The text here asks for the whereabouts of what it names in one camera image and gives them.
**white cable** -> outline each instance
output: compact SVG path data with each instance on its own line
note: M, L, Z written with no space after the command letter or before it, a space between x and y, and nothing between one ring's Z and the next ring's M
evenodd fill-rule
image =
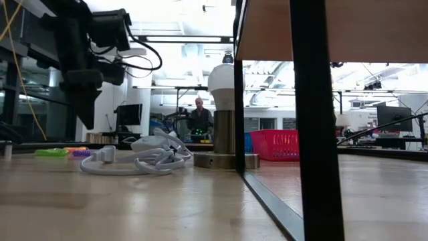
M105 146L99 151L94 151L90 157L86 157L80 163L80 169L86 173L95 175L166 175L171 174L173 169L185 166L185 161L193 156L193 153L186 148L185 144L178 138L164 133L159 128L155 128L154 135L164 137L164 144L160 148L148 149L138 153L119 158L117 163L134 163L136 169L101 169L89 167L89 162L102 161L104 164L115 162L116 147Z

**red basket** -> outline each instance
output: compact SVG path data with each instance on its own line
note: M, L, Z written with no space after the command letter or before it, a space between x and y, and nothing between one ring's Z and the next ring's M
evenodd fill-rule
M296 130L261 130L250 132L254 153L269 161L299 161Z

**white light bulb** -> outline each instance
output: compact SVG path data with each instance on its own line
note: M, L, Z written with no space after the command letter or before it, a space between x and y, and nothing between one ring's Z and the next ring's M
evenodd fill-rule
M221 64L208 76L208 91L213 95L216 110L235 110L233 64Z

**ceiling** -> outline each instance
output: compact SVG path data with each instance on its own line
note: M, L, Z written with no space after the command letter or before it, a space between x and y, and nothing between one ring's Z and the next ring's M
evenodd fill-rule
M183 35L183 36L232 36L235 7L232 0L85 0L92 11L108 11L124 8L130 13L132 32L135 35ZM45 12L39 0L25 0L24 7L34 14ZM163 57L164 66L153 73L153 81L158 85L206 86L211 70L221 64L225 52L232 52L231 44L150 44ZM147 52L146 57L157 66L156 56ZM292 62L244 61L247 88L288 88L294 87L294 67ZM345 63L341 68L332 68L334 89L362 90L365 85L380 80L383 89L428 90L423 81L409 84L409 80L425 76L425 64L388 63ZM37 71L29 64L29 71ZM162 91L162 94L176 94ZM281 96L280 91L246 92L248 104L286 103L293 105L294 98ZM369 99L372 94L360 93L361 99Z

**man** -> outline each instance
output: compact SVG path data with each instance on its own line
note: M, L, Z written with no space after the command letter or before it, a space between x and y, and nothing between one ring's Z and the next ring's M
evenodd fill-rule
M213 126L213 115L211 111L203 108L203 101L201 98L195 100L196 110L190 114L191 120L187 122L187 128L190 130L200 130L206 133L209 127Z

